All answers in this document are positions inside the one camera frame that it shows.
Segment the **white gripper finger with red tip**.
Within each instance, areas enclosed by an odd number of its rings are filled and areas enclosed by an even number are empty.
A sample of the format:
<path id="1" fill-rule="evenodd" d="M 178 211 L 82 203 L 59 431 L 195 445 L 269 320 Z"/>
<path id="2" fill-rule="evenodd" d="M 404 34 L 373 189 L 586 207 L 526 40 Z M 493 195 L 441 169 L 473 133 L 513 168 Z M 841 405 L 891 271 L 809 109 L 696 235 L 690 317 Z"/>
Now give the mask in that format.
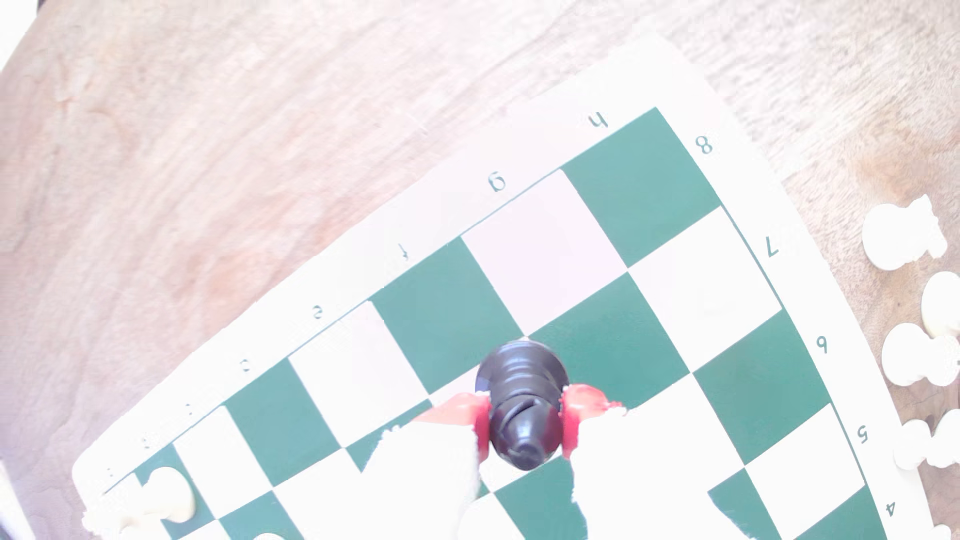
<path id="1" fill-rule="evenodd" d="M 460 393 L 385 430 L 353 499 L 354 539 L 456 539 L 486 460 L 489 398 Z"/>
<path id="2" fill-rule="evenodd" d="M 676 472 L 671 444 L 649 441 L 638 418 L 602 391 L 572 384 L 561 397 L 571 499 L 588 539 L 719 539 L 706 492 Z"/>

